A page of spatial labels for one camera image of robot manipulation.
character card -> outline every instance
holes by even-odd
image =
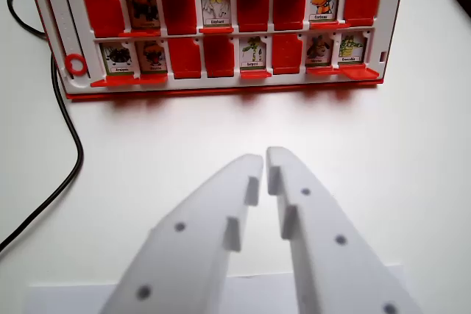
[[[126,0],[133,29],[159,29],[156,0]]]
[[[332,60],[333,40],[328,35],[316,35],[308,38],[306,66],[329,66]]]
[[[120,42],[100,43],[100,50],[108,75],[133,74],[130,50]]]
[[[311,0],[310,22],[335,21],[339,0]]]
[[[165,51],[156,40],[136,42],[135,48],[142,74],[163,74],[167,72]]]
[[[358,64],[364,60],[366,38],[362,32],[346,32],[341,36],[339,64]]]
[[[201,0],[203,12],[203,26],[229,26],[230,0]]]
[[[266,68],[266,44],[260,37],[239,40],[241,70],[264,70]]]

